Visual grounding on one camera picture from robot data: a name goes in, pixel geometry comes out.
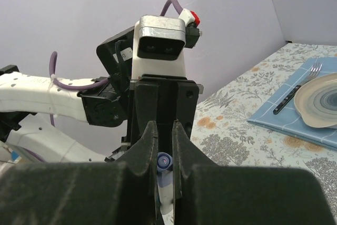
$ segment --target white object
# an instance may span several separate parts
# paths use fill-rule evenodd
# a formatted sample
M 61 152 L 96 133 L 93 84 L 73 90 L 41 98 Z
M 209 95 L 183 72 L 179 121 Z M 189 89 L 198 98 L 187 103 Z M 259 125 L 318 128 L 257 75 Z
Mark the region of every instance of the white object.
M 173 178 L 173 171 L 164 171 L 163 177 Z M 165 187 L 158 185 L 158 193 L 160 200 L 160 211 L 162 214 L 168 214 L 173 209 L 173 183 Z
M 88 85 L 91 79 L 60 79 L 65 84 Z M 49 77 L 20 72 L 0 76 L 0 112 L 36 112 L 57 114 L 87 122 L 78 91 L 67 91 L 51 84 Z
M 138 45 L 141 29 L 140 22 L 138 21 L 135 25 L 133 37 L 132 80 L 138 80 L 143 74 L 186 77 L 183 50 L 178 58 L 173 61 L 138 57 Z
M 124 61 L 132 58 L 132 49 L 130 47 L 121 51 L 121 55 Z M 115 60 L 118 62 L 117 54 L 113 54 Z
M 185 26 L 195 21 L 195 18 L 192 15 L 191 11 L 185 8 L 182 10 L 178 18 L 182 19 L 185 22 Z
M 28 161 L 104 162 L 104 155 L 82 146 L 39 114 L 30 114 L 19 124 L 21 128 L 10 132 L 6 144 Z
M 294 105 L 306 125 L 337 129 L 337 73 L 304 84 L 295 94 Z

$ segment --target ceramic plate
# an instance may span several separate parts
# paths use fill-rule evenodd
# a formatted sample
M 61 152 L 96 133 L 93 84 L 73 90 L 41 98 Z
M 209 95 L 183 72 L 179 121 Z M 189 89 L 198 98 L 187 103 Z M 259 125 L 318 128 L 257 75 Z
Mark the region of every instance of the ceramic plate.
M 294 103 L 306 125 L 337 129 L 337 73 L 304 84 L 296 92 Z

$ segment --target floral tablecloth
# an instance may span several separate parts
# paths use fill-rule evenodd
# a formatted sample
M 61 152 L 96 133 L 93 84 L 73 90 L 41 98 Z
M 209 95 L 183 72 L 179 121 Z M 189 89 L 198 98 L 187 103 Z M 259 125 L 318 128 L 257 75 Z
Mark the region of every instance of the floral tablecloth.
M 308 58 L 327 56 L 337 46 L 287 44 L 197 106 L 191 141 L 219 165 L 309 170 L 336 218 L 337 152 L 246 122 Z

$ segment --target purple cable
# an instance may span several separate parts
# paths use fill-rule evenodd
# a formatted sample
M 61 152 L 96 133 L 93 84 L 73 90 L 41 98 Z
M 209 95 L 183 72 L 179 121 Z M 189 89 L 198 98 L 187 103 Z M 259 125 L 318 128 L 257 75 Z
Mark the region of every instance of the purple cable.
M 55 75 L 55 70 L 56 70 L 56 60 L 57 60 L 57 52 L 54 51 L 51 55 L 51 59 L 49 61 L 49 75 Z M 90 90 L 93 88 L 98 88 L 101 87 L 102 85 L 105 85 L 109 82 L 109 80 L 103 79 L 99 82 L 93 83 L 93 84 L 88 84 L 88 85 L 83 85 L 83 86 L 73 86 L 73 85 L 67 85 L 67 84 L 63 84 L 61 83 L 59 80 L 54 79 L 53 83 L 55 85 L 57 85 L 58 87 L 68 90 L 68 91 L 86 91 L 86 90 Z
M 50 114 L 50 117 L 51 117 L 51 125 L 55 126 L 54 116 L 52 114 Z
M 41 156 L 39 156 L 38 154 L 34 153 L 33 151 L 30 151 L 28 149 L 23 148 L 25 151 L 27 151 L 29 154 L 31 154 L 33 157 L 35 157 L 36 159 L 38 159 L 40 162 L 46 162 L 46 160 L 44 160 Z
M 169 8 L 170 5 L 173 5 L 174 9 L 177 11 L 178 14 L 181 14 L 181 12 L 183 11 L 183 8 L 181 7 L 181 5 L 179 4 L 178 0 L 167 0 L 162 12 L 160 13 L 160 16 L 164 16 Z

